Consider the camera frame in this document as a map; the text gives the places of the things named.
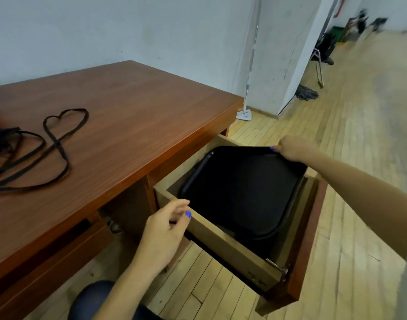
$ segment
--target dark pants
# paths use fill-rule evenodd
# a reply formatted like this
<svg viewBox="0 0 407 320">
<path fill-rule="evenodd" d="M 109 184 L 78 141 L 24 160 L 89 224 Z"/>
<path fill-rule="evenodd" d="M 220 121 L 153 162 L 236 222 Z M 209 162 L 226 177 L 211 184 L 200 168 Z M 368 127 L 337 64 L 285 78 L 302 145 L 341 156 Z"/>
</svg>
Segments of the dark pants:
<svg viewBox="0 0 407 320">
<path fill-rule="evenodd" d="M 68 320 L 91 320 L 103 305 L 115 285 L 112 281 L 102 280 L 88 285 L 76 297 L 69 310 Z M 139 305 L 133 320 L 161 320 L 159 316 L 145 306 Z"/>
</svg>

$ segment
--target drawer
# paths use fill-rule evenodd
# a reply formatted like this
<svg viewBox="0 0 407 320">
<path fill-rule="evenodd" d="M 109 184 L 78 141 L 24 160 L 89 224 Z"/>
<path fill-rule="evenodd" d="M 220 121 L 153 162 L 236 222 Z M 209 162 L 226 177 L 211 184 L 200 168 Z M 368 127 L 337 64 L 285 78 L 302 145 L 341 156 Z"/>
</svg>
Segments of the drawer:
<svg viewBox="0 0 407 320">
<path fill-rule="evenodd" d="M 23 319 L 112 241 L 105 221 L 96 215 L 0 279 L 0 319 Z"/>
<path fill-rule="evenodd" d="M 218 146 L 240 146 L 240 144 L 218 135 L 197 151 L 154 186 L 159 207 L 176 198 L 180 186 L 193 172 L 193 167 L 201 161 L 207 152 Z M 271 253 L 266 260 L 254 254 L 222 229 L 205 219 L 199 214 L 199 211 L 191 211 L 192 218 L 185 236 L 195 241 L 224 267 L 263 296 L 259 308 L 262 310 L 262 314 L 266 314 L 299 298 L 301 286 L 297 281 L 302 281 L 304 276 L 299 276 L 300 278 L 297 279 L 293 270 L 297 269 L 302 272 L 304 269 L 305 273 L 307 268 L 308 256 L 316 232 L 316 229 L 313 231 L 307 228 L 310 224 L 310 216 L 314 214 L 318 219 L 320 214 L 321 206 L 316 210 L 313 209 L 315 198 L 324 197 L 324 192 L 319 190 L 320 184 L 321 182 L 317 177 L 309 175 L 304 177 L 291 207 L 288 220 L 276 236 L 275 242 L 272 243 Z M 307 258 L 302 256 L 303 243 L 306 246 L 304 254 L 308 254 Z M 287 291 L 291 280 L 295 281 L 295 291 L 292 294 L 295 296 L 288 299 L 285 298 L 285 295 L 290 295 Z"/>
</svg>

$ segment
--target wooden desk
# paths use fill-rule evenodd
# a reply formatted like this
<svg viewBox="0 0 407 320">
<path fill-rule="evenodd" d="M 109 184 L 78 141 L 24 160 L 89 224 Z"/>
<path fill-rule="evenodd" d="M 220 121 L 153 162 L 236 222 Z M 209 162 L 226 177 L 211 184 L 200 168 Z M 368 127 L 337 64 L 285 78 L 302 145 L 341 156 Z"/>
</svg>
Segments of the wooden desk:
<svg viewBox="0 0 407 320">
<path fill-rule="evenodd" d="M 194 148 L 227 129 L 242 103 L 239 96 L 133 61 L 0 86 L 3 126 L 19 126 L 44 136 L 46 116 L 80 107 L 90 114 L 88 123 L 63 143 L 72 164 L 65 178 L 34 192 L 0 194 L 0 319 L 27 315 L 104 248 L 109 234 L 95 212 L 122 191 L 144 182 L 149 207 L 156 210 L 153 185 L 190 157 Z M 49 127 L 59 136 L 81 119 L 80 113 L 73 112 L 61 121 L 52 120 Z M 22 151 L 36 144 L 27 139 Z M 12 185 L 44 182 L 63 166 L 53 152 Z M 58 250 L 50 249 L 51 244 L 81 224 L 85 231 L 66 239 L 68 251 L 54 259 Z M 99 244 L 83 246 L 96 233 L 102 234 Z M 76 251 L 75 258 L 83 255 L 83 250 L 77 251 L 79 244 L 94 251 L 74 267 L 66 267 L 66 256 L 73 257 L 68 252 Z M 46 250 L 52 262 L 42 258 L 36 266 L 30 262 Z M 42 272 L 60 267 L 58 258 L 64 258 L 60 269 L 67 269 L 61 280 L 50 282 L 36 298 L 30 296 L 36 287 L 26 301 L 19 298 Z M 54 274 L 46 272 L 48 279 Z"/>
</svg>

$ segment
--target person's right arm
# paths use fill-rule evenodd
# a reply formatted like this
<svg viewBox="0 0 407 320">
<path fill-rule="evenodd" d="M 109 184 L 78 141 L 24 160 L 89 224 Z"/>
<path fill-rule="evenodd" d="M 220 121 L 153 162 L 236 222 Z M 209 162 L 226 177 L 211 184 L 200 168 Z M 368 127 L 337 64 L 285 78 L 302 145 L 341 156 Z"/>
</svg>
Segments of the person's right arm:
<svg viewBox="0 0 407 320">
<path fill-rule="evenodd" d="M 335 160 L 315 145 L 285 136 L 274 151 L 317 171 L 357 215 L 404 259 L 407 259 L 407 194 L 398 188 Z"/>
</svg>

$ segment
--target knee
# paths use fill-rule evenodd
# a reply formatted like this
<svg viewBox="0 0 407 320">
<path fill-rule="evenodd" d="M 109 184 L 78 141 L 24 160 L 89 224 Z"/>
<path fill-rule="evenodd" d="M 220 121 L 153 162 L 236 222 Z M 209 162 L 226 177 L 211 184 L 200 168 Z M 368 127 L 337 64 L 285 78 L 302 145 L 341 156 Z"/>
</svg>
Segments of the knee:
<svg viewBox="0 0 407 320">
<path fill-rule="evenodd" d="M 73 301 L 68 320 L 91 320 L 103 305 L 115 283 L 101 280 L 85 287 Z"/>
</svg>

